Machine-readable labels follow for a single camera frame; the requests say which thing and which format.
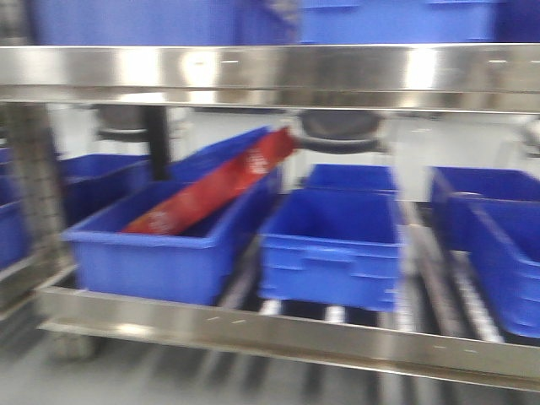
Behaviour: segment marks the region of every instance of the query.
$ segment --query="metal post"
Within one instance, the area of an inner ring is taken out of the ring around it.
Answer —
[[[147,129],[148,149],[155,180],[167,180],[170,163],[169,131],[167,128],[167,110],[160,105],[141,107],[143,124]]]
[[[6,112],[13,171],[33,239],[35,268],[44,277],[51,276],[72,261],[60,239],[65,228],[62,188],[46,106],[9,103]]]

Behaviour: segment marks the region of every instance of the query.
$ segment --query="blue plastic bin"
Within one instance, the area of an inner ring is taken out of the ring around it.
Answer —
[[[278,195],[277,170],[179,236],[118,233],[184,185],[157,182],[64,232],[78,261],[78,286],[103,293],[212,304],[236,254]]]
[[[262,228],[259,295],[393,311],[402,237],[392,196],[304,189]]]
[[[540,42],[540,2],[508,0],[500,4],[498,42]]]
[[[151,180],[148,156],[87,154],[62,160],[68,224],[75,224]]]
[[[470,258],[508,332],[540,338],[540,205],[473,204]]]
[[[431,206],[435,226],[448,246],[467,251],[470,202],[539,202],[540,181],[519,170],[435,167]]]
[[[301,0],[308,44],[490,42],[500,0]]]
[[[397,194],[389,166],[316,165],[305,187]]]
[[[193,183],[217,169],[227,160],[234,158],[268,132],[268,127],[259,127],[208,145],[182,161],[171,164],[169,174],[176,181]]]
[[[30,0],[39,45],[236,45],[236,0]]]
[[[27,256],[30,237],[13,179],[0,176],[0,270]]]
[[[263,0],[240,0],[242,45],[287,45],[295,43],[295,27]]]

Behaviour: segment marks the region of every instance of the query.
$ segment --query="red packaging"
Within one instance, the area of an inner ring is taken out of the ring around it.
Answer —
[[[121,232],[178,235],[238,197],[295,148],[288,128],[270,132],[201,180],[133,220]]]

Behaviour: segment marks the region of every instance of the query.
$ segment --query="metal shelf edge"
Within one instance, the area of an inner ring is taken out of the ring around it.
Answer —
[[[540,348],[49,287],[42,328],[540,392]]]

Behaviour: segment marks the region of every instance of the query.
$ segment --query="gray floor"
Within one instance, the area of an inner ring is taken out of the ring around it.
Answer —
[[[37,320],[18,317],[0,333],[0,404],[540,403],[539,394],[126,341],[61,361]]]

